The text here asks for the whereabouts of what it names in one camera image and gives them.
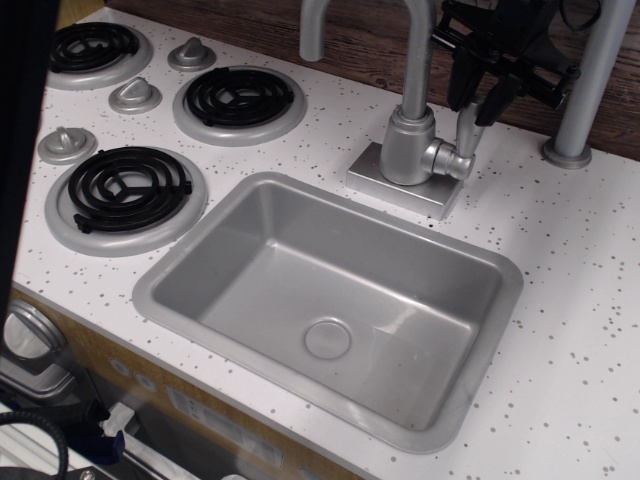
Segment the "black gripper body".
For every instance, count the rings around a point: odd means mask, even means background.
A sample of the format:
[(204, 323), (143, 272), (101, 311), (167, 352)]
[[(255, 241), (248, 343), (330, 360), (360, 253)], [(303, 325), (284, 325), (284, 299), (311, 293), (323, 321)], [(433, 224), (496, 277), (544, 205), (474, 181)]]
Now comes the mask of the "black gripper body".
[(482, 64), (483, 75), (518, 77), (519, 95), (557, 108), (580, 75), (549, 36), (558, 1), (499, 1), (493, 9), (444, 1), (441, 10), (433, 39), (452, 57), (458, 47), (467, 49)]

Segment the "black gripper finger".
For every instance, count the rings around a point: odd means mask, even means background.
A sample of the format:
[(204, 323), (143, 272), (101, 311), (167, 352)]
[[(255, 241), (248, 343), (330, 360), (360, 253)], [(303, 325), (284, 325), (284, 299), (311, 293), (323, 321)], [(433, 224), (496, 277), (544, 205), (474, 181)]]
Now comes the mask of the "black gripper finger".
[(492, 126), (520, 93), (520, 79), (501, 76), (484, 99), (476, 116), (476, 126)]
[(460, 111), (467, 105), (482, 77), (482, 64), (467, 49), (458, 47), (453, 53), (448, 87), (448, 105), (453, 111)]

